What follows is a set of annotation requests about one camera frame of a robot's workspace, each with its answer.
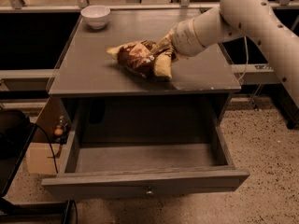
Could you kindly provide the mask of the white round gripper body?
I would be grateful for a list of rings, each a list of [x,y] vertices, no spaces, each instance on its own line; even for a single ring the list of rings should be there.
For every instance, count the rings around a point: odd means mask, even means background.
[[[195,32],[195,18],[180,22],[172,29],[171,42],[176,51],[186,57],[194,57],[206,48]]]

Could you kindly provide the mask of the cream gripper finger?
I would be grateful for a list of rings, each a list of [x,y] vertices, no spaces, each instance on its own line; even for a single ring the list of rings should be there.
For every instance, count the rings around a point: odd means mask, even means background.
[[[156,57],[153,67],[153,73],[156,77],[172,77],[171,64],[173,56],[174,52],[172,50],[166,50]]]
[[[159,40],[151,49],[151,54],[157,54],[167,49],[172,49],[172,35],[174,31],[170,30],[161,40]]]

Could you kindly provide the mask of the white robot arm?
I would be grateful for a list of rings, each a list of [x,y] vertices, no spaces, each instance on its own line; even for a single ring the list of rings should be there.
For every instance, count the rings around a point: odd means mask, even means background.
[[[151,50],[173,48],[193,57],[216,43],[246,36],[299,106],[299,36],[277,18],[268,0],[220,0],[218,7],[175,25]]]

